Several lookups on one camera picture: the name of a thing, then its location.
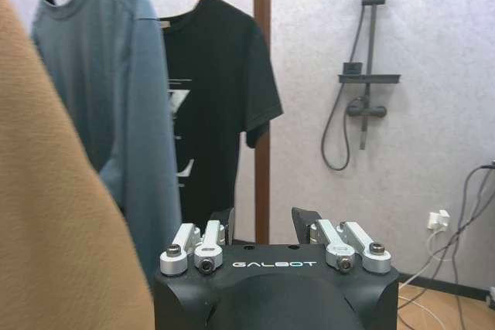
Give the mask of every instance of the tan fabric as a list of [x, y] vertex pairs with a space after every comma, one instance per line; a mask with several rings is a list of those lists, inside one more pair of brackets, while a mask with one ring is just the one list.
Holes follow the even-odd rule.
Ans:
[[131, 238], [0, 0], [0, 329], [153, 329]]

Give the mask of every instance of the white textured wall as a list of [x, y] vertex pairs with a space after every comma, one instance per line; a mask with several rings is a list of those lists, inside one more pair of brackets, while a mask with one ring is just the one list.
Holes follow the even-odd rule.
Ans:
[[[36, 0], [12, 1], [29, 28]], [[152, 1], [160, 15], [185, 12], [195, 2]], [[246, 12], [252, 7], [252, 0], [227, 1]], [[272, 60], [285, 107], [272, 125], [272, 243], [295, 241], [293, 206], [317, 209], [333, 222], [359, 221], [387, 244], [399, 270], [416, 271], [427, 257], [428, 211], [444, 208], [456, 217], [466, 173], [495, 158], [493, 0], [387, 0], [379, 9], [375, 71], [401, 73], [401, 84], [373, 87], [373, 104], [387, 106], [389, 115], [371, 121], [366, 151], [358, 150], [360, 121], [350, 120], [353, 158], [343, 173], [325, 168], [319, 139], [338, 89], [336, 75], [348, 58], [359, 0], [272, 4]], [[358, 93], [349, 87], [344, 100]], [[343, 156], [340, 123], [341, 112], [329, 138], [332, 158]], [[245, 240], [254, 236], [252, 163], [252, 152], [244, 149], [237, 237]], [[467, 232], [458, 259], [463, 284], [495, 283], [494, 223], [492, 207]], [[452, 280], [449, 264], [440, 278]]]

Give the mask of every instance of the wooden floor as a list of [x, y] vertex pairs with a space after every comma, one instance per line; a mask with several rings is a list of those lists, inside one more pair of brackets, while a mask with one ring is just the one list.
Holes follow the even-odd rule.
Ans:
[[[400, 296], [412, 298], [421, 288], [407, 286], [399, 293]], [[459, 312], [456, 298], [451, 294], [440, 291], [427, 291], [418, 299], [418, 303], [427, 307], [442, 320], [446, 330], [460, 330]], [[462, 298], [464, 323], [466, 330], [495, 330], [495, 311], [489, 309], [484, 301]], [[415, 330], [442, 330], [442, 326], [427, 312], [412, 303], [399, 311], [401, 317]], [[398, 322], [397, 329], [408, 328]]]

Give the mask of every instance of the white graphic print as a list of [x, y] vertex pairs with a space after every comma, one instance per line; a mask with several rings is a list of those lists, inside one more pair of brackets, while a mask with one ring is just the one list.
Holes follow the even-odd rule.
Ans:
[[[173, 120], [177, 119], [179, 115], [179, 109], [183, 105], [187, 96], [191, 89], [184, 89], [186, 87], [190, 87], [190, 84], [193, 82], [192, 79], [169, 79], [169, 104], [170, 110], [172, 111]], [[180, 141], [183, 139], [182, 135], [176, 135], [176, 147], [180, 146]], [[190, 158], [187, 162], [187, 165], [183, 169], [177, 169], [177, 177], [179, 178], [189, 178], [191, 175], [191, 171], [194, 166], [194, 158]]]

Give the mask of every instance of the wooden rack pole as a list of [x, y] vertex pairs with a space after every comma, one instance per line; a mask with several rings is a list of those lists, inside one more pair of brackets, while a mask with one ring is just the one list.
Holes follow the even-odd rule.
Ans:
[[[270, 48], [271, 0], [254, 0], [254, 18]], [[254, 151], [255, 238], [269, 243], [270, 238], [270, 131], [263, 134]]]

